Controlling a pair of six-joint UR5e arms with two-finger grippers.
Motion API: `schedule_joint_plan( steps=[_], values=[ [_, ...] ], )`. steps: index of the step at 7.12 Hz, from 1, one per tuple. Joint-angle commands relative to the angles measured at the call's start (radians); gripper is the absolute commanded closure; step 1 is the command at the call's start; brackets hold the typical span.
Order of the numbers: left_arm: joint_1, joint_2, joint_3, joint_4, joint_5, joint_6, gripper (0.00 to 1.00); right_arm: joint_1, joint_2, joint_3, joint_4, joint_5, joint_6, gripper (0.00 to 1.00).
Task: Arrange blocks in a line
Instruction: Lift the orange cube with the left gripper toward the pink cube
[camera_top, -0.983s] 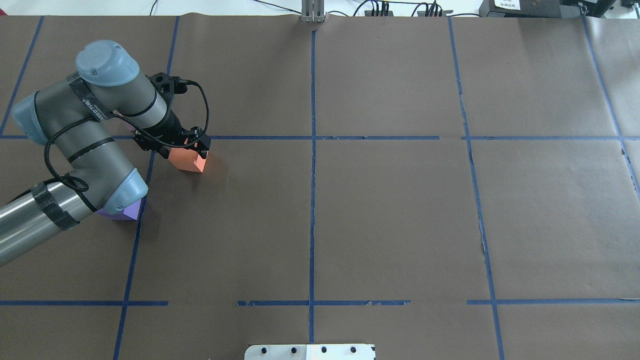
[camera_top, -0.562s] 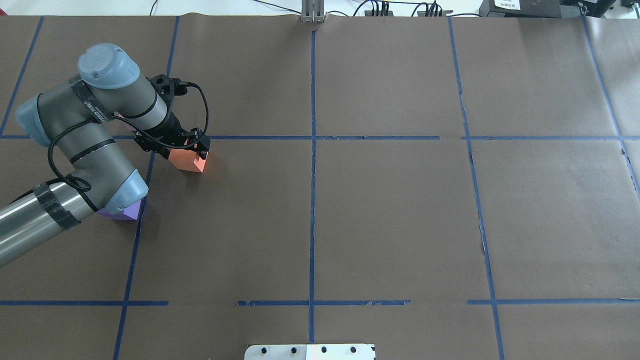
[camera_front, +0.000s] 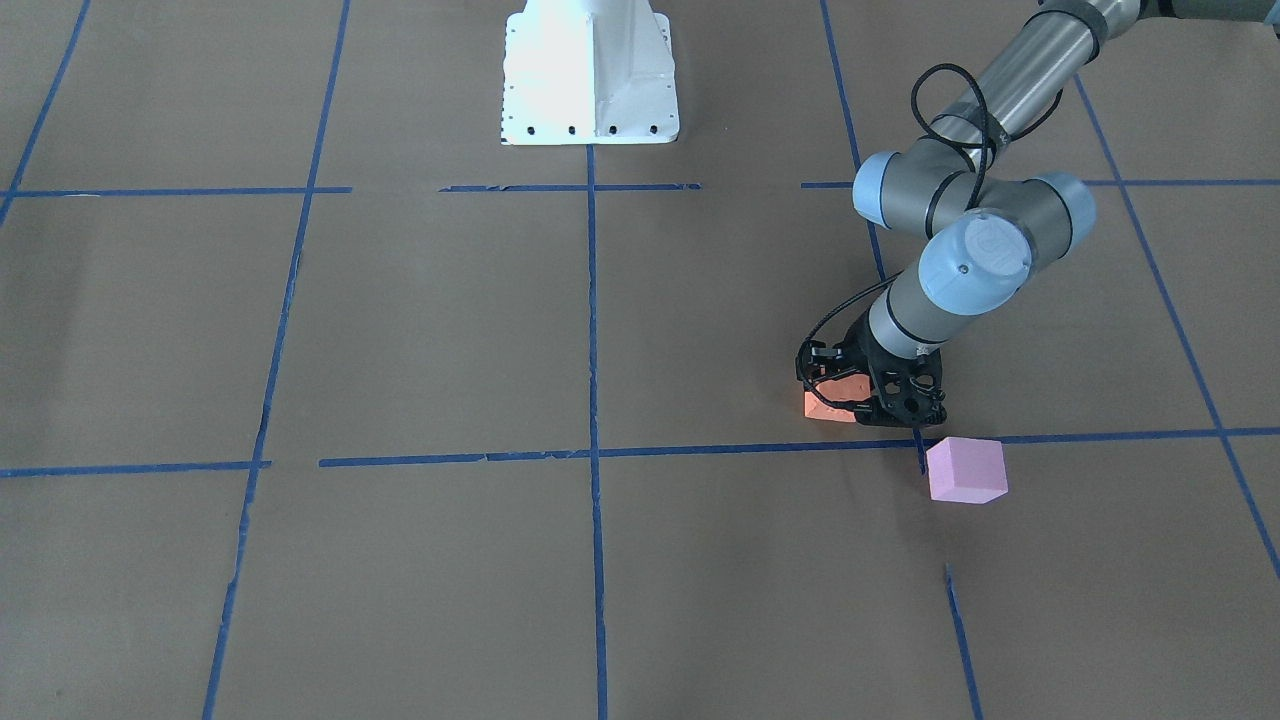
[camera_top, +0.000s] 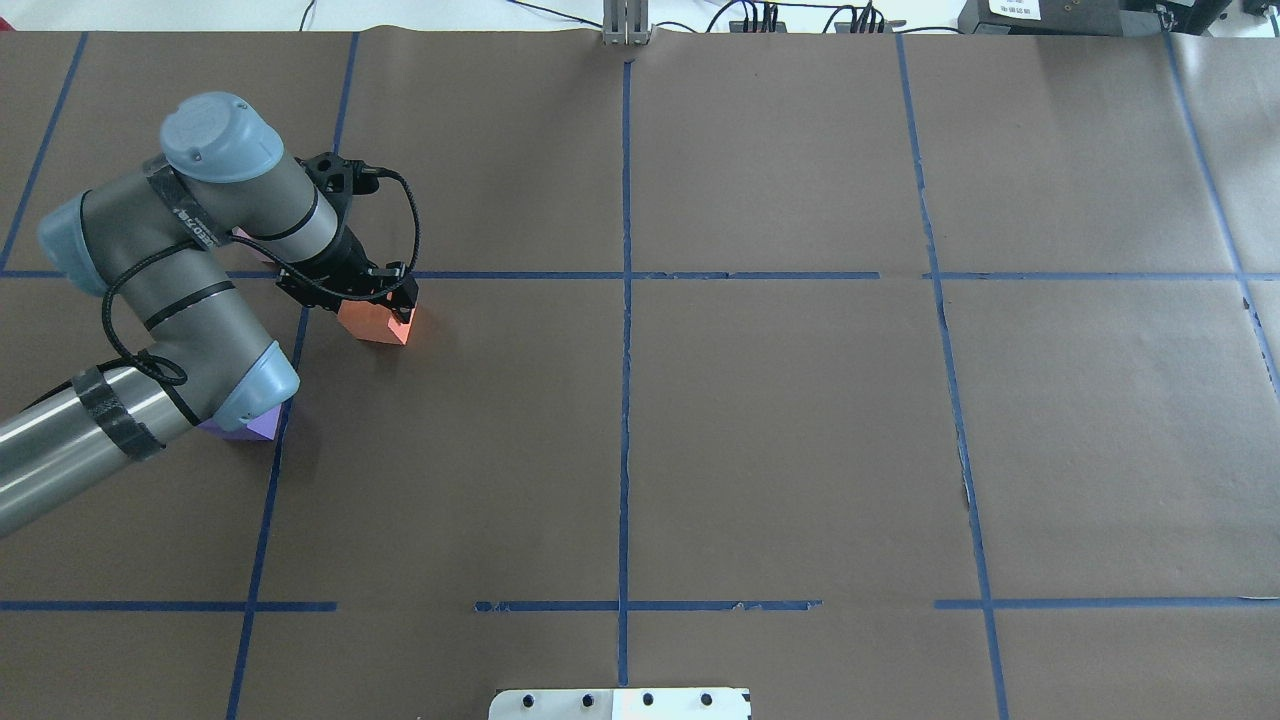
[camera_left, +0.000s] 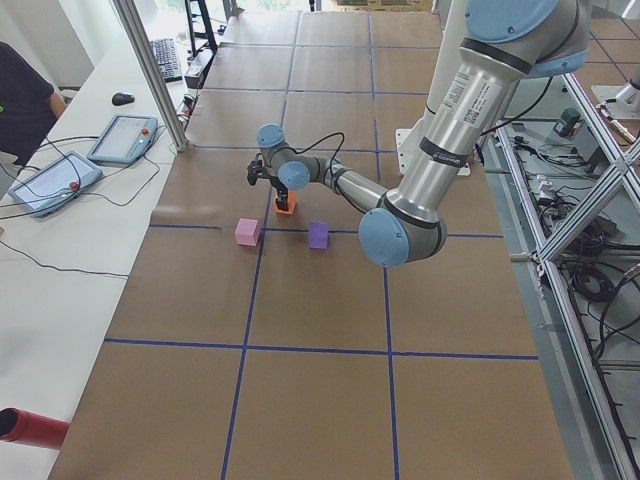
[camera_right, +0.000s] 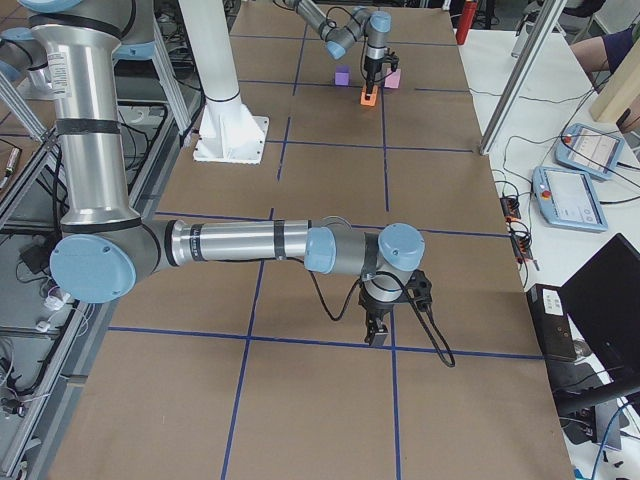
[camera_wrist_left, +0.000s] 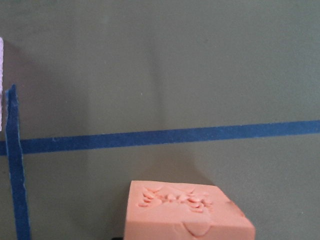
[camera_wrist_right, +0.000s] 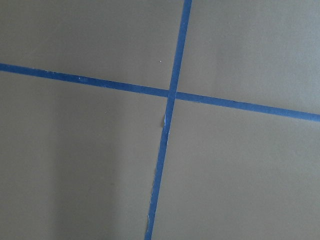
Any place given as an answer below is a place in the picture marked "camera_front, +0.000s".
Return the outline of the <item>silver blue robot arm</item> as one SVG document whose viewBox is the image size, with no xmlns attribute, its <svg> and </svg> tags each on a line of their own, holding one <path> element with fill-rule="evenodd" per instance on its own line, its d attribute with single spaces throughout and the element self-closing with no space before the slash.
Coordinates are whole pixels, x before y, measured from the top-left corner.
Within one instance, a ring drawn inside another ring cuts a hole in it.
<svg viewBox="0 0 1280 720">
<path fill-rule="evenodd" d="M 1275 1 L 1042 1 L 979 74 L 943 63 L 966 91 L 904 152 L 860 165 L 852 204 L 887 231 L 923 238 L 896 277 L 831 348 L 804 350 L 797 374 L 815 396 L 827 380 L 860 377 L 864 400 L 833 401 L 870 427 L 936 427 L 946 419 L 941 350 L 977 318 L 1010 301 L 1092 232 L 1096 201 L 1062 172 L 996 179 L 991 167 L 1055 110 L 1066 83 L 1105 45 L 1148 18 L 1277 24 Z"/>
</svg>

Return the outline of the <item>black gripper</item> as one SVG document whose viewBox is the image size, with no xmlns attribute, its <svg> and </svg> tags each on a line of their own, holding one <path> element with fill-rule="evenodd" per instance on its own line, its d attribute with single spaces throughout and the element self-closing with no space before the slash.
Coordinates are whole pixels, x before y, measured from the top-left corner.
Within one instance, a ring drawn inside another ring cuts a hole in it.
<svg viewBox="0 0 1280 720">
<path fill-rule="evenodd" d="M 849 328 L 845 343 L 856 374 L 867 375 L 870 397 L 854 416 L 868 427 L 925 428 L 947 421 L 941 352 L 900 357 L 881 346 L 870 328 L 870 314 Z"/>
</svg>

